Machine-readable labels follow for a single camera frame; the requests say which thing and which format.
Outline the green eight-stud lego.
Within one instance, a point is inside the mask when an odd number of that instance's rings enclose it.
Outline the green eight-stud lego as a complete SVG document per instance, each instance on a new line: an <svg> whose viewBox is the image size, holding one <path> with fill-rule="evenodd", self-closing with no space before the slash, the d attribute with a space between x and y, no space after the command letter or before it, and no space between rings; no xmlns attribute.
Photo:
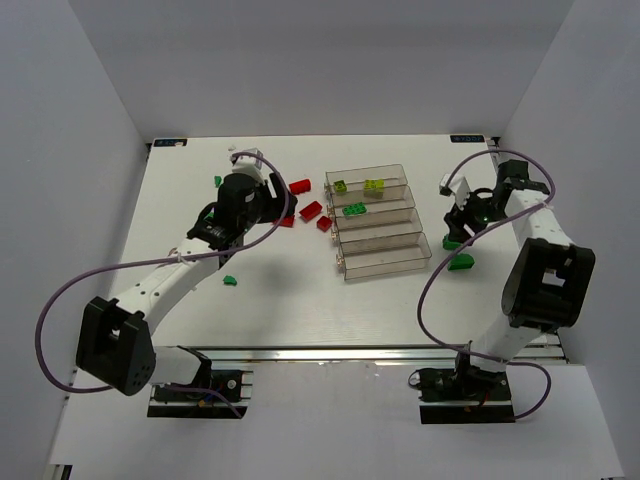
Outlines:
<svg viewBox="0 0 640 480"><path fill-rule="evenodd" d="M342 213L345 217L354 217L367 213L366 205L362 202L347 205L342 208Z"/></svg>

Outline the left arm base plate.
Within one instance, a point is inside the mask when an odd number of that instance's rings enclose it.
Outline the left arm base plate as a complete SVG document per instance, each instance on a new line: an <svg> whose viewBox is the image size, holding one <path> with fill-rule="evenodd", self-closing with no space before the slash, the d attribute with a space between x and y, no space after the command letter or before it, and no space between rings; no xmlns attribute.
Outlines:
<svg viewBox="0 0 640 480"><path fill-rule="evenodd" d="M213 370L209 386L197 391L154 386L147 417L240 420L248 409L253 378L250 370Z"/></svg>

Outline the lime green square lego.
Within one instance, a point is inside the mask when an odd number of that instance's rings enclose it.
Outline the lime green square lego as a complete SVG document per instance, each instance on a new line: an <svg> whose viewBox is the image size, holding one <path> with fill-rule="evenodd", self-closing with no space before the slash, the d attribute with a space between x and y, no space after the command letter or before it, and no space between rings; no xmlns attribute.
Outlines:
<svg viewBox="0 0 640 480"><path fill-rule="evenodd" d="M334 189L336 193L345 193L347 191L346 183L343 180L338 180L334 183Z"/></svg>

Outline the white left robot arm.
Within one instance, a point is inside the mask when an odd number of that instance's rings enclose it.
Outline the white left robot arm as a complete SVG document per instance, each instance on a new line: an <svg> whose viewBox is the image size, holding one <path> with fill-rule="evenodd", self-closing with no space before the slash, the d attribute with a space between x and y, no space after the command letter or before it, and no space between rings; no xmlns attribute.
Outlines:
<svg viewBox="0 0 640 480"><path fill-rule="evenodd" d="M199 213L173 253L133 287L85 306L75 358L79 369L126 396L146 385L213 394L208 357L183 346L156 347L152 336L188 293L250 249L245 236L254 226L276 226L296 205L277 172L263 174L267 161L259 150L236 152L230 162L216 201Z"/></svg>

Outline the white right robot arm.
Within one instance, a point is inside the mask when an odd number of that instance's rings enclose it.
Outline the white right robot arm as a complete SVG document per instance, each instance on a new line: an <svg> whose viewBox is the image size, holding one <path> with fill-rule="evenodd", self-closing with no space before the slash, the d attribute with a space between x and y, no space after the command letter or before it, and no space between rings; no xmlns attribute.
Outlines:
<svg viewBox="0 0 640 480"><path fill-rule="evenodd" d="M500 164L492 188L473 190L456 173L445 175L439 190L454 198L444 217L454 243L461 244L499 221L513 220L520 252L502 292L501 311L458 360L463 374L493 381L532 340L576 323L595 254L564 233L547 205L550 187L530 178L525 161Z"/></svg>

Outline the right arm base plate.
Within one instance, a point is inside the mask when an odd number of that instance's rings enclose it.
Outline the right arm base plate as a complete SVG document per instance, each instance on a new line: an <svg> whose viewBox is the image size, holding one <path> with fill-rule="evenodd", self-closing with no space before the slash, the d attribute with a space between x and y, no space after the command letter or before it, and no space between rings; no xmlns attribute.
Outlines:
<svg viewBox="0 0 640 480"><path fill-rule="evenodd" d="M419 396L423 425L505 424L515 422L505 373L496 380L463 380L453 369L423 368L412 372L408 386Z"/></svg>

